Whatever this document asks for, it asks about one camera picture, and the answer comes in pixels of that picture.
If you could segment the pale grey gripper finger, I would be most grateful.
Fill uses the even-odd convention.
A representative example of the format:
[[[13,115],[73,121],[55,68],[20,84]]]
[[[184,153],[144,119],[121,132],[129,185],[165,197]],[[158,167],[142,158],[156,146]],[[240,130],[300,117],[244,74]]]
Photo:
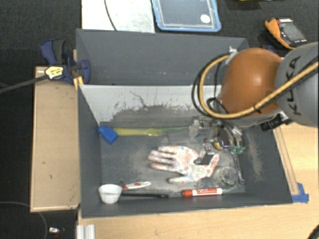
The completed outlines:
[[[203,119],[194,119],[188,130],[188,135],[191,140],[195,139],[199,134],[207,132],[207,123]]]
[[[199,164],[208,165],[211,162],[212,157],[215,155],[213,146],[211,144],[206,144],[202,153]]]

